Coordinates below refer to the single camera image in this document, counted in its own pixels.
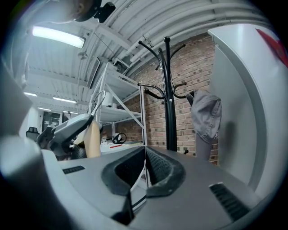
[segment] white desk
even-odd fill
[[[110,154],[110,153],[115,153],[115,152],[118,152],[118,151],[122,151],[122,150],[126,150],[126,149],[130,149],[130,148],[134,148],[134,147],[138,147],[138,146],[144,146],[142,143],[140,143],[139,145],[133,145],[133,146],[119,146],[119,147],[115,147],[115,148],[110,148],[110,147],[113,147],[113,146],[118,146],[120,144],[112,144],[112,143],[109,143],[109,144],[101,144],[100,146],[100,150],[101,150],[101,154],[102,155],[105,155],[105,154]]]

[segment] fluorescent light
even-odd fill
[[[40,110],[47,110],[47,111],[51,111],[50,109],[44,109],[44,108],[40,108],[40,107],[38,107],[38,109],[40,109]]]
[[[68,45],[73,45],[80,49],[83,48],[85,42],[85,39],[81,37],[45,27],[33,27],[32,34],[36,37],[52,39]]]
[[[68,111],[63,111],[63,113],[68,113]],[[74,113],[74,112],[70,112],[71,114],[78,114],[78,113]]]
[[[30,96],[35,96],[35,97],[37,97],[37,95],[36,94],[34,94],[34,93],[27,93],[27,92],[24,92],[26,95],[30,95]]]
[[[58,100],[58,101],[70,102],[70,103],[77,104],[76,101],[66,100],[66,99],[62,99],[62,98],[53,97],[53,99],[54,99],[54,100]]]

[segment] coat rack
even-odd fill
[[[177,84],[174,86],[173,79],[171,76],[171,69],[170,69],[170,61],[171,58],[177,53],[180,49],[185,47],[185,44],[180,46],[170,55],[170,38],[164,38],[165,46],[166,46],[166,60],[163,55],[163,51],[161,48],[158,49],[159,56],[148,46],[139,41],[138,43],[144,46],[147,50],[149,50],[155,58],[158,60],[159,65],[156,67],[156,70],[160,67],[162,80],[163,80],[163,91],[155,86],[149,84],[142,84],[138,83],[139,86],[150,87],[158,90],[160,92],[160,96],[152,93],[149,89],[145,89],[144,92],[149,94],[150,96],[163,100],[162,104],[165,107],[165,121],[166,121],[166,148],[168,150],[177,151],[177,134],[176,134],[176,115],[175,115],[175,104],[174,104],[174,97],[176,98],[186,98],[186,96],[179,96],[175,93],[175,90],[183,85],[187,85],[186,82]]]

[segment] brick wall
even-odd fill
[[[198,35],[183,41],[186,44],[171,60],[171,72],[174,85],[187,82],[186,86],[181,86],[176,93],[185,95],[194,89],[208,90],[210,77],[213,68],[215,45],[208,34]],[[171,48],[171,53],[180,44]],[[155,68],[158,62],[155,58],[137,69],[132,76],[133,80],[143,81],[146,84],[153,84],[160,88],[162,86],[162,77],[160,70]],[[149,89],[151,92],[159,95],[155,89]],[[164,105],[161,100],[155,99],[144,94],[146,128],[148,145],[156,147],[166,147],[166,128]],[[125,105],[135,112],[140,112],[140,98],[135,97],[125,103]],[[189,150],[189,155],[195,155],[195,131],[191,119],[191,106],[187,99],[175,98],[175,112],[177,124],[177,150],[183,153]],[[119,123],[117,132],[124,132],[127,139],[131,141],[141,141],[142,132],[140,126],[135,121]],[[217,164],[218,154],[217,142],[213,145],[211,152],[211,161]]]

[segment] ceiling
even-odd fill
[[[33,37],[29,53],[26,92],[36,93],[31,100],[37,107],[62,112],[85,113],[93,89],[87,80],[97,57],[130,66],[127,76],[152,56],[138,47],[142,40],[153,49],[163,48],[163,38],[171,45],[209,28],[229,23],[256,23],[268,26],[265,17],[243,0],[112,0],[116,10],[100,24],[96,19],[68,24],[41,26],[85,37],[82,49],[68,44]],[[88,58],[81,60],[80,52]],[[52,97],[75,100],[77,104],[56,101]]]

